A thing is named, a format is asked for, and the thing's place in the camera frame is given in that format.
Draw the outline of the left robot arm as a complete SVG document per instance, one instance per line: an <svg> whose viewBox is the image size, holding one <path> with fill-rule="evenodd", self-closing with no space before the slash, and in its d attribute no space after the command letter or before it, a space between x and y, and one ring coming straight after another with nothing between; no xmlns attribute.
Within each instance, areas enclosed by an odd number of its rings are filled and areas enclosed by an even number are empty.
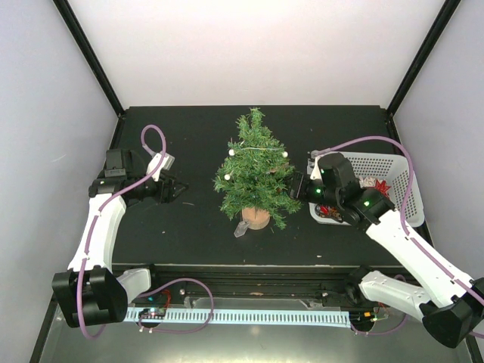
<svg viewBox="0 0 484 363"><path fill-rule="evenodd" d="M170 154L153 153L144 173L134 168L130 150L106 152L104 168L88 189L85 230L66 272L57 273L52 289L69 327L88 327L123 321L137 296L157 300L162 283L149 268L114 276L113 249L129 203L152 198L170 203L188 188L168 175L175 161Z"/></svg>

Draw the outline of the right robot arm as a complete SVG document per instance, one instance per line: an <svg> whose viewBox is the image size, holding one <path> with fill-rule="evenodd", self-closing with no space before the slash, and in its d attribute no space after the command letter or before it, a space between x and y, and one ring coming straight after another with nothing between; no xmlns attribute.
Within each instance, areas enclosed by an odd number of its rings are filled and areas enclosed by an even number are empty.
<svg viewBox="0 0 484 363"><path fill-rule="evenodd" d="M473 279L430 246L374 188L363 188L341 153L315 158L308 174L287 181L294 200L333 207L340 219L388 251L417 280L412 285L377 270L360 271L343 287L346 300L386 304L422 322L448 348L457 347L483 320L483 280Z"/></svg>

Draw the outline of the clear battery box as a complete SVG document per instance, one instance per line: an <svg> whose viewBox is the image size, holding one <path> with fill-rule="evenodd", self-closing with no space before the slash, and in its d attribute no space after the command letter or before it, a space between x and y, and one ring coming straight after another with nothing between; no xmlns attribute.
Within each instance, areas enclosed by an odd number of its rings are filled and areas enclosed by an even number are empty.
<svg viewBox="0 0 484 363"><path fill-rule="evenodd" d="M238 223L235 231L234 231L234 236L236 238L242 237L246 234L247 230L250 227L250 222L247 220L242 220Z"/></svg>

